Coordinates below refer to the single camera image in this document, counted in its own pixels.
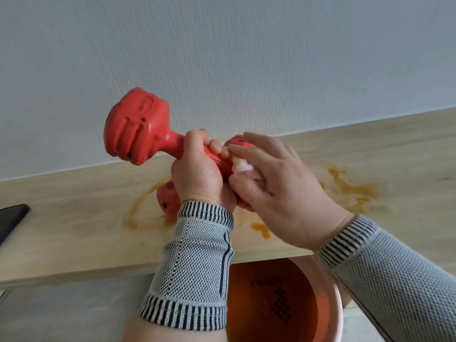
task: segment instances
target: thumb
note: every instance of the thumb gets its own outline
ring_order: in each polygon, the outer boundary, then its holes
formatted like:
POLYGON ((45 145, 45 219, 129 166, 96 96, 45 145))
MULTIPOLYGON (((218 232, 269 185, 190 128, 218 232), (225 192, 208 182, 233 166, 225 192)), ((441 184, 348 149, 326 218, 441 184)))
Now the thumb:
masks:
POLYGON ((246 176, 244 173, 232 174, 229 177, 229 184, 233 191, 250 204, 254 210, 257 210, 265 202, 267 193, 258 186, 253 178, 246 176))

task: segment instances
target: gray knit sleeve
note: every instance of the gray knit sleeve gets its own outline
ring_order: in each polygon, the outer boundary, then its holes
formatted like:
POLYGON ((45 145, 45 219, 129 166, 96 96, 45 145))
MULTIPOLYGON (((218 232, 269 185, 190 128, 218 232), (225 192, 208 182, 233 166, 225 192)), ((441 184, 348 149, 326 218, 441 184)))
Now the gray knit sleeve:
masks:
POLYGON ((456 341, 456 278, 364 216, 318 253, 386 341, 456 341))
POLYGON ((215 205, 186 201, 177 217, 140 316, 177 329, 223 329, 228 268, 234 255, 229 238, 233 215, 215 205))

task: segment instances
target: white textured wall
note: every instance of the white textured wall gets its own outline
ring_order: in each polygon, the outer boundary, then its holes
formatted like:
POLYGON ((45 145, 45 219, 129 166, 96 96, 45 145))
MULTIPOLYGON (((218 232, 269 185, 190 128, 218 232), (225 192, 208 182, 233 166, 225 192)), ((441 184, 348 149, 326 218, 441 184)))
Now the white textured wall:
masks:
POLYGON ((227 139, 456 105, 456 0, 0 0, 0 179, 110 161, 141 86, 227 139))

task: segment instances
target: black phone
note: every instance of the black phone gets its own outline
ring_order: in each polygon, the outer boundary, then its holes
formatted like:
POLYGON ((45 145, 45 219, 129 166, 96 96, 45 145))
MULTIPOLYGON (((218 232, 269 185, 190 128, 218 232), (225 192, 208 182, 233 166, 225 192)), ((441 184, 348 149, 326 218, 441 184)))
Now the black phone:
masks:
POLYGON ((30 207, 27 204, 0 209, 0 245, 13 231, 14 227, 22 221, 29 210, 30 207))

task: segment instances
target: light wood surface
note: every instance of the light wood surface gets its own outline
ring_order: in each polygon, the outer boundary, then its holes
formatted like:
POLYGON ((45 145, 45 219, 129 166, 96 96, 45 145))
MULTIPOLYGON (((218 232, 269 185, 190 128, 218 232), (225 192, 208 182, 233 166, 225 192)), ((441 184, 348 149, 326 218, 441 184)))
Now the light wood surface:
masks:
MULTIPOLYGON (((282 140, 341 205, 456 274, 456 109, 282 140)), ((31 206, 0 247, 0 287, 155 271, 172 226, 155 193, 146 193, 169 176, 171 163, 159 156, 140 167, 116 163, 0 182, 0 207, 31 206)), ((235 218, 235 262, 309 253, 265 239, 251 227, 260 222, 255 214, 237 211, 235 218)))

